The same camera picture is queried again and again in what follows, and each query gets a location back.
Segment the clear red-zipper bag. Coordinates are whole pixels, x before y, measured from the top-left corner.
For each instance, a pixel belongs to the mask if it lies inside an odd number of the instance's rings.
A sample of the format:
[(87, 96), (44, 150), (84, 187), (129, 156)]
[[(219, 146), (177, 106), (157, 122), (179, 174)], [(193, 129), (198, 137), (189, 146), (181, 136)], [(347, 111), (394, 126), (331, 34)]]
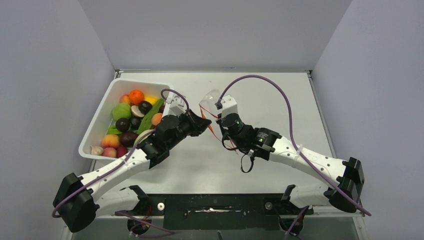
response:
[(215, 103), (220, 99), (221, 92), (218, 89), (209, 91), (199, 102), (201, 116), (204, 119), (210, 119), (212, 123), (208, 127), (212, 135), (219, 141), (222, 147), (222, 132), (216, 120), (219, 119), (220, 110), (217, 110)]

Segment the white green napa cabbage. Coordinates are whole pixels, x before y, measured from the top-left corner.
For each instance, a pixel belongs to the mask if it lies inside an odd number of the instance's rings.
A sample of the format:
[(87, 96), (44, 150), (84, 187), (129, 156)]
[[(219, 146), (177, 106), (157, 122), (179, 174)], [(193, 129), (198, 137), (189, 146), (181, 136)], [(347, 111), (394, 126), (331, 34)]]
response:
[(148, 129), (148, 130), (144, 130), (143, 132), (141, 132), (137, 138), (134, 141), (134, 147), (136, 147), (138, 144), (140, 144), (143, 140), (145, 140), (147, 137), (149, 137), (150, 135), (152, 135), (155, 132), (154, 129)]

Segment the dark plum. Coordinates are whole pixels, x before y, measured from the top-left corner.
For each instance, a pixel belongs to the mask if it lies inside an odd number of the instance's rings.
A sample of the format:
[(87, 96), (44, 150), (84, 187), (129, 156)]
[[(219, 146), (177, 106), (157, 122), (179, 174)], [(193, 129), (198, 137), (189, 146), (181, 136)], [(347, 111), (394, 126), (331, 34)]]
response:
[(129, 123), (130, 123), (130, 129), (131, 130), (138, 130), (141, 122), (142, 122), (143, 118), (142, 117), (136, 117), (136, 116), (132, 116), (129, 119)]
[(115, 122), (115, 128), (119, 131), (119, 132), (126, 132), (130, 129), (131, 127), (131, 123), (129, 121), (128, 118), (122, 117), (119, 118), (116, 122)]
[(139, 103), (139, 105), (138, 105), (138, 110), (143, 115), (146, 115), (152, 108), (153, 108), (153, 105), (150, 102), (146, 101), (146, 100), (141, 101)]

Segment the sliced mushroom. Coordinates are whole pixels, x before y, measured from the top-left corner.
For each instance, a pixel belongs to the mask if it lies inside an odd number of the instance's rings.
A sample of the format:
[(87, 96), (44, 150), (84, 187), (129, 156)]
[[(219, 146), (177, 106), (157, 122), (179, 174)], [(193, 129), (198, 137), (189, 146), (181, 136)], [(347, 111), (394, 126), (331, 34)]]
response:
[(131, 113), (132, 113), (132, 115), (133, 115), (134, 117), (137, 117), (137, 118), (143, 118), (143, 117), (145, 116), (145, 114), (144, 114), (144, 113), (142, 113), (142, 112), (139, 110), (138, 106), (136, 106), (136, 105), (132, 105), (130, 109), (131, 109)]

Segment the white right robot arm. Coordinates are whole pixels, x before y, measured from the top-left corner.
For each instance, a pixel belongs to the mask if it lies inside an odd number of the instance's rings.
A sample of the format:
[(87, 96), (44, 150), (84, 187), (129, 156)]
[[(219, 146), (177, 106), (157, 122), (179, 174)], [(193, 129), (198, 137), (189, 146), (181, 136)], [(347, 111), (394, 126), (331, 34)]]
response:
[(354, 157), (343, 160), (317, 153), (278, 132), (245, 124), (237, 113), (220, 114), (216, 122), (223, 140), (232, 141), (235, 150), (249, 157), (251, 165), (256, 159), (263, 159), (290, 166), (320, 180), (314, 186), (289, 185), (281, 199), (286, 213), (317, 205), (331, 205), (346, 213), (366, 213), (360, 204), (365, 183), (360, 160)]

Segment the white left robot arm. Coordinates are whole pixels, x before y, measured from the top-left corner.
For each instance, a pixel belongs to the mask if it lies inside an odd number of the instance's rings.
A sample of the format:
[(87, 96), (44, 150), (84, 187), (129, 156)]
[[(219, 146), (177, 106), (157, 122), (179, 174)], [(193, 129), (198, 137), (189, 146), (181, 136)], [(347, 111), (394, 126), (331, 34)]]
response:
[(186, 137), (198, 137), (211, 120), (191, 110), (164, 116), (155, 129), (137, 140), (124, 156), (89, 173), (65, 176), (53, 200), (51, 216), (61, 218), (72, 233), (90, 225), (95, 218), (115, 211), (132, 211), (143, 201), (144, 192), (132, 185), (108, 195), (124, 180), (160, 164), (170, 151)]

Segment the dark red fig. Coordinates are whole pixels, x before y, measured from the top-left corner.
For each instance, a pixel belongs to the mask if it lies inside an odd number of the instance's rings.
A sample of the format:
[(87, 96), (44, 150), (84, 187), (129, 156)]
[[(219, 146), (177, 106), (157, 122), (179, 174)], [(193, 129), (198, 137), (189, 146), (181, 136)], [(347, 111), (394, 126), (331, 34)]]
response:
[(162, 105), (160, 108), (159, 108), (159, 110), (158, 110), (158, 113), (163, 113), (164, 112), (164, 110), (165, 110), (165, 105)]

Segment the green leafy vegetable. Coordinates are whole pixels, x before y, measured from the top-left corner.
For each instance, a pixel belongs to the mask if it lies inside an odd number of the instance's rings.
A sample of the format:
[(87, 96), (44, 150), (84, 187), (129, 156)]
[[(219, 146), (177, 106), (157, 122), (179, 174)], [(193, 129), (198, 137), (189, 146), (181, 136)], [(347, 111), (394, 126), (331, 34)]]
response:
[(136, 133), (139, 135), (143, 131), (150, 130), (152, 127), (152, 119), (153, 116), (157, 113), (159, 113), (160, 108), (164, 105), (164, 100), (161, 98), (159, 99), (152, 108), (147, 112), (147, 114), (143, 117), (140, 126), (138, 127)]

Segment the orange fruit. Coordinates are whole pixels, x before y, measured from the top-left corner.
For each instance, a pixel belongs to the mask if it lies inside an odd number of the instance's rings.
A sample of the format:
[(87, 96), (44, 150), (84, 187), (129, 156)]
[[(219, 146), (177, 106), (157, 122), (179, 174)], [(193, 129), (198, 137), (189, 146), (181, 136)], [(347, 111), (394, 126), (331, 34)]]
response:
[(145, 100), (145, 95), (141, 90), (134, 89), (128, 94), (128, 99), (132, 105), (138, 106)]

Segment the red purple onion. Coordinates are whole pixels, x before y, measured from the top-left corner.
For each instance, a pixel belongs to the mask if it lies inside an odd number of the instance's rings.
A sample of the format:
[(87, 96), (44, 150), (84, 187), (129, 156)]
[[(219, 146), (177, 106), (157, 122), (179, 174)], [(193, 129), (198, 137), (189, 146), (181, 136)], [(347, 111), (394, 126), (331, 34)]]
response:
[(128, 149), (123, 145), (120, 145), (118, 148), (116, 148), (116, 157), (117, 158), (121, 158), (122, 156), (126, 155), (127, 153), (128, 153)]

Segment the pink peach bottom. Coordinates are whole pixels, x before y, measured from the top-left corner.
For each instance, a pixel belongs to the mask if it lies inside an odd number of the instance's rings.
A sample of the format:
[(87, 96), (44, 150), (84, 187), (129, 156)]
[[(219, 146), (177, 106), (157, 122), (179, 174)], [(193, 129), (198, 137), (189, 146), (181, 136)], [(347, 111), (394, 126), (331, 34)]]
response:
[(103, 157), (108, 158), (117, 158), (117, 150), (113, 147), (106, 147), (103, 149), (103, 153), (101, 154)]

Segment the white plastic bin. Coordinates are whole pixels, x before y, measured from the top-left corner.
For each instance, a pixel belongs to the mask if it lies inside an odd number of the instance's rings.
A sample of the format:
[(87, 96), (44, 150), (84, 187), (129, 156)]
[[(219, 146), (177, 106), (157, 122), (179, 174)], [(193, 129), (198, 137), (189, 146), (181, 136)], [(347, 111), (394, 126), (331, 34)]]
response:
[(132, 90), (140, 90), (147, 97), (161, 98), (163, 89), (174, 89), (168, 82), (154, 82), (131, 78), (116, 78), (108, 86), (94, 116), (82, 138), (78, 148), (81, 157), (89, 160), (108, 160), (114, 158), (91, 154), (91, 146), (101, 146), (108, 128), (114, 122), (112, 117), (113, 108), (119, 103), (120, 98)]

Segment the garlic bulb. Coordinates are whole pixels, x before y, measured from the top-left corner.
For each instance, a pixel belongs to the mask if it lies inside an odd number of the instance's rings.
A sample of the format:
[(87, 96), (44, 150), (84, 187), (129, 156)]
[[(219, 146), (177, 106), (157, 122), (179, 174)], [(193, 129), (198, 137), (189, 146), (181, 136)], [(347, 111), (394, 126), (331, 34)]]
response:
[(104, 153), (104, 149), (101, 146), (91, 145), (90, 153), (94, 156), (101, 156)]

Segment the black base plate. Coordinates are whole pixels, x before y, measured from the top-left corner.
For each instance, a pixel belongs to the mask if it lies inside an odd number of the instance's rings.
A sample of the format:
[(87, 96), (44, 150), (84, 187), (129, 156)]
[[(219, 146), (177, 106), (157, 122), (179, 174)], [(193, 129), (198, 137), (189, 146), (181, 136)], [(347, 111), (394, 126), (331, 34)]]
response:
[(287, 230), (301, 215), (292, 232), (299, 233), (303, 219), (313, 209), (302, 211), (282, 193), (249, 194), (150, 194), (126, 211), (132, 216), (158, 218), (163, 228), (179, 230)]

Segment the aluminium frame rail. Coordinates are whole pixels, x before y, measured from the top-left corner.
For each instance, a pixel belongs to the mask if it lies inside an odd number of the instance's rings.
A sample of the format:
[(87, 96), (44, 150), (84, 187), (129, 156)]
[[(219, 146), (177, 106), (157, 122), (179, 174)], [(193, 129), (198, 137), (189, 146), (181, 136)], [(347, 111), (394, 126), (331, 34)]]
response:
[(262, 215), (296, 215), (305, 207), (296, 206), (289, 195), (271, 194), (150, 194), (137, 188), (113, 191), (95, 200), (87, 192), (74, 196), (58, 210), (64, 220), (80, 224), (96, 217), (124, 211), (132, 215), (164, 216), (172, 213), (183, 216), (194, 213), (252, 213)]

